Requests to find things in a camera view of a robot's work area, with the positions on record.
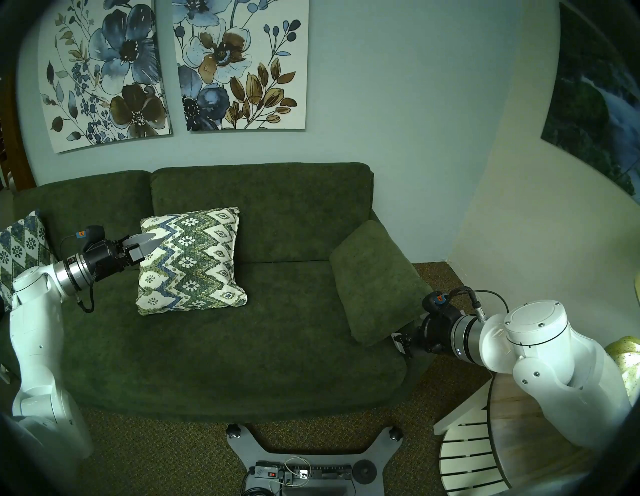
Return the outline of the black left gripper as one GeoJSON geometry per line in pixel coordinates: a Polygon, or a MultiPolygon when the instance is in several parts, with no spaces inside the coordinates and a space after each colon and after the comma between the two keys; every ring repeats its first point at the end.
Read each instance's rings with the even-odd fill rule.
{"type": "Polygon", "coordinates": [[[92,282],[101,281],[141,263],[163,242],[155,233],[139,233],[111,241],[102,239],[84,249],[84,262],[92,282]]]}

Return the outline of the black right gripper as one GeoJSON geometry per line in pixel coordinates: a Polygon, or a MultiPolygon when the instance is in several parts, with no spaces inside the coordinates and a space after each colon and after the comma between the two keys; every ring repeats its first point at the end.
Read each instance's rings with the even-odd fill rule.
{"type": "Polygon", "coordinates": [[[426,353],[455,357],[452,334],[463,311],[451,305],[423,305],[423,309],[426,315],[419,326],[414,326],[409,334],[392,334],[396,349],[407,357],[426,353]]]}

